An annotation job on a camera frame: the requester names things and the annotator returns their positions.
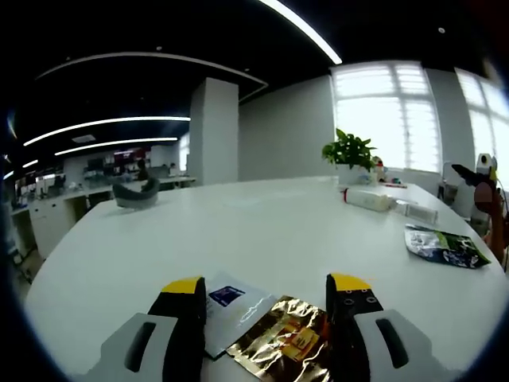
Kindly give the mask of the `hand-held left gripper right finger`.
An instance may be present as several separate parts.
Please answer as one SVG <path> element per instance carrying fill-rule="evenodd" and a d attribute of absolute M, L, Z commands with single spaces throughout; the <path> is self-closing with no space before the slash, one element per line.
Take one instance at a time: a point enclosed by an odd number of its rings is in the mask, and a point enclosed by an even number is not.
<path fill-rule="evenodd" d="M 327 275 L 326 312 L 335 381 L 433 380 L 429 338 L 398 311 L 383 309 L 364 280 Z"/>

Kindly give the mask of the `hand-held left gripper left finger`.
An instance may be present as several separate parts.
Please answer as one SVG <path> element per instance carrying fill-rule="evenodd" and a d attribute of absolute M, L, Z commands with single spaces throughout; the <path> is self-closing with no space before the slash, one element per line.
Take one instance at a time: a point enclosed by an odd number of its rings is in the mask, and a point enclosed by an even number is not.
<path fill-rule="evenodd" d="M 204 358 L 205 278 L 163 287 L 146 314 L 137 313 L 102 343 L 82 381 L 199 381 Z"/>

